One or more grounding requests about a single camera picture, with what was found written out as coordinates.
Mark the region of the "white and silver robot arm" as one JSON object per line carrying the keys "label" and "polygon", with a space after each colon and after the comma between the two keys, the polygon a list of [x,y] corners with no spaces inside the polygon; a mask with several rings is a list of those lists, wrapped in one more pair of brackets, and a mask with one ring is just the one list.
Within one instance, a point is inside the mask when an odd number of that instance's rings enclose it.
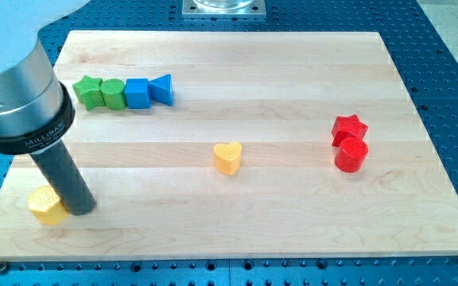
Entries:
{"label": "white and silver robot arm", "polygon": [[35,153],[57,143],[75,117],[38,38],[87,0],[0,0],[0,153]]}

